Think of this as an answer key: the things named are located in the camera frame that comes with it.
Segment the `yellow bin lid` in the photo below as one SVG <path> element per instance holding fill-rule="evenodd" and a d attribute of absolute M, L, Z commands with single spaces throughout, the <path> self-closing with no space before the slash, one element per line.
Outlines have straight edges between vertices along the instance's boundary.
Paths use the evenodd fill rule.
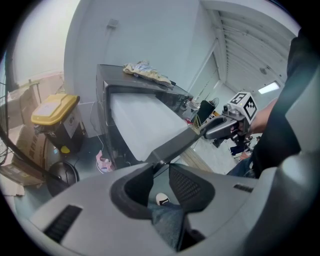
<path fill-rule="evenodd" d="M 76 95 L 62 93 L 50 95 L 33 111 L 31 122 L 43 126 L 56 124 L 74 106 L 77 98 Z"/>

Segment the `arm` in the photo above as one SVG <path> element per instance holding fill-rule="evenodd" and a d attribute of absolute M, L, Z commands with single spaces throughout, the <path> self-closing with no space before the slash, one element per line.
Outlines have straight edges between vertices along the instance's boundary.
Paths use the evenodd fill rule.
<path fill-rule="evenodd" d="M 258 134 L 258 133 L 263 133 L 266 126 L 267 126 L 267 122 L 270 116 L 270 113 L 272 111 L 272 109 L 274 108 L 276 102 L 277 102 L 278 98 L 274 99 L 273 101 L 271 101 L 268 106 L 266 106 L 264 109 L 260 110 L 254 120 L 251 123 L 249 132 L 248 132 L 248 136 L 251 134 Z"/>

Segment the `crumpled cloth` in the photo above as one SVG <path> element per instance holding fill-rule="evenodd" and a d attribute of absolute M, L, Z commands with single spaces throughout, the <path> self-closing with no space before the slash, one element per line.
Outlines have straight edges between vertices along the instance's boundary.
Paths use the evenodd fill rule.
<path fill-rule="evenodd" d="M 158 71 L 150 66 L 149 61 L 139 61 L 137 64 L 127 63 L 123 66 L 123 72 L 142 77 L 144 79 L 153 80 L 158 84 L 165 85 L 169 88 L 174 87 L 167 76 L 159 74 Z"/>

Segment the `fluorescent light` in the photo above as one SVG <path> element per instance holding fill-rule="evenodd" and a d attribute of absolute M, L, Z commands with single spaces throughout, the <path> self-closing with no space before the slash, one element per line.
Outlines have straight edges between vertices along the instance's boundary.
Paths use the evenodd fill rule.
<path fill-rule="evenodd" d="M 259 89 L 259 93 L 265 94 L 265 93 L 274 91 L 279 88 L 280 88 L 280 86 L 277 84 L 277 82 L 272 82 L 272 83 L 268 84 L 267 86 Z"/>

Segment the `ceiling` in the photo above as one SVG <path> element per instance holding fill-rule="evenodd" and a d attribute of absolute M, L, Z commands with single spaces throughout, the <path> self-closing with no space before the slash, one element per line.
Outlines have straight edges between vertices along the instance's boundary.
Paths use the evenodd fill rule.
<path fill-rule="evenodd" d="M 295 35 L 281 24 L 275 25 L 271 17 L 267 17 L 268 22 L 265 14 L 260 19 L 257 12 L 255 15 L 216 9 L 207 12 L 219 39 L 218 52 L 214 52 L 217 64 L 221 70 L 226 66 L 225 74 L 219 73 L 220 79 L 225 77 L 224 84 L 235 92 L 256 95 L 258 89 L 277 81 L 279 94 L 287 79 L 290 43 Z M 226 56 L 225 64 L 218 55 Z"/>

